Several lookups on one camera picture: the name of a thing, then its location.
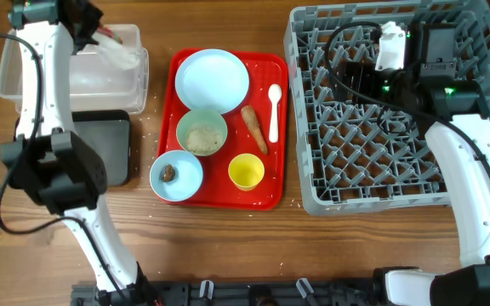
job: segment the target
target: light blue plate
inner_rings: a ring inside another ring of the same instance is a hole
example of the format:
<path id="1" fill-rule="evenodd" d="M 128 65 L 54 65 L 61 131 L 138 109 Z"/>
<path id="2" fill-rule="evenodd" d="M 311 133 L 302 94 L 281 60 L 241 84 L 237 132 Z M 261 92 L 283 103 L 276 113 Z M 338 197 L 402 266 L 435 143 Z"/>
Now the light blue plate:
<path id="1" fill-rule="evenodd" d="M 175 91 L 191 110 L 210 109 L 225 114 L 247 95 L 247 68 L 234 54 L 206 49 L 189 56 L 177 70 Z"/>
<path id="2" fill-rule="evenodd" d="M 164 183 L 162 176 L 167 165 L 175 169 L 175 178 Z M 172 150 L 158 157 L 151 167 L 151 187 L 165 201 L 184 201 L 193 196 L 203 180 L 203 168 L 190 152 Z"/>

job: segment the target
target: white spoon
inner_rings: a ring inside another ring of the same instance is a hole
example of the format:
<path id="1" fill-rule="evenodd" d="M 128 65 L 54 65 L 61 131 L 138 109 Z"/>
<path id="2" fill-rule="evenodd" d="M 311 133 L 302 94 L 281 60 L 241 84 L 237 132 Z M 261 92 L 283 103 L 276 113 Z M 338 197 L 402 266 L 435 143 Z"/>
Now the white spoon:
<path id="1" fill-rule="evenodd" d="M 281 87 L 272 84 L 268 91 L 268 98 L 271 101 L 271 121 L 270 121 L 270 142 L 276 143 L 279 140 L 279 123 L 277 122 L 277 103 L 282 97 Z"/>

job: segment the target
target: brown food item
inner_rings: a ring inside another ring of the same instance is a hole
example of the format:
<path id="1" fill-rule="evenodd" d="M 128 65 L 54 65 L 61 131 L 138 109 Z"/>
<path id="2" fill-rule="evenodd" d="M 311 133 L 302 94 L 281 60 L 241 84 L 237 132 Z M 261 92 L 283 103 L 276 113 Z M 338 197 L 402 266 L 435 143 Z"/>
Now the brown food item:
<path id="1" fill-rule="evenodd" d="M 164 173 L 163 173 L 163 178 L 162 181 L 164 183 L 171 182 L 175 178 L 175 169 L 171 165 L 167 165 Z"/>
<path id="2" fill-rule="evenodd" d="M 254 114 L 254 109 L 252 106 L 247 105 L 242 108 L 242 117 L 247 124 L 248 130 L 253 135 L 256 144 L 259 146 L 259 149 L 264 154 L 268 154 L 268 146 L 265 144 L 264 136 L 262 136 L 262 131 L 260 131 L 259 121 L 256 118 L 256 114 Z"/>

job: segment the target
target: small blue plate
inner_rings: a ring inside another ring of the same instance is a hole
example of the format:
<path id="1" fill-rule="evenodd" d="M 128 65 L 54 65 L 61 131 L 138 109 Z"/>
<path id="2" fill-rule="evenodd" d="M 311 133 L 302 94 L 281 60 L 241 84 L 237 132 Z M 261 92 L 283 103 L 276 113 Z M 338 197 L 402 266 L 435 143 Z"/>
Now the small blue plate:
<path id="1" fill-rule="evenodd" d="M 175 178 L 164 183 L 162 177 L 167 165 L 175 169 Z M 165 201 L 184 201 L 190 198 L 200 189 L 202 181 L 202 164 L 188 151 L 166 152 L 151 167 L 151 187 Z"/>

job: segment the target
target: clear plastic container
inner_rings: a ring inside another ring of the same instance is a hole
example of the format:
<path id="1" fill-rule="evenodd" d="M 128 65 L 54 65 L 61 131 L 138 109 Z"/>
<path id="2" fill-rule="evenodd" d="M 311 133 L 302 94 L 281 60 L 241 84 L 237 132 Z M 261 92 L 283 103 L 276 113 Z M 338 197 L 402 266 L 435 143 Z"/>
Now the clear plastic container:
<path id="1" fill-rule="evenodd" d="M 71 57 L 70 89 L 73 111 L 125 110 L 139 114 L 145 108 L 149 84 L 149 54 L 141 46 L 136 25 L 107 25 L 122 38 L 123 46 L 135 54 L 140 64 L 123 70 L 112 66 L 94 45 Z M 19 44 L 7 40 L 0 65 L 0 97 L 22 107 L 22 64 Z"/>

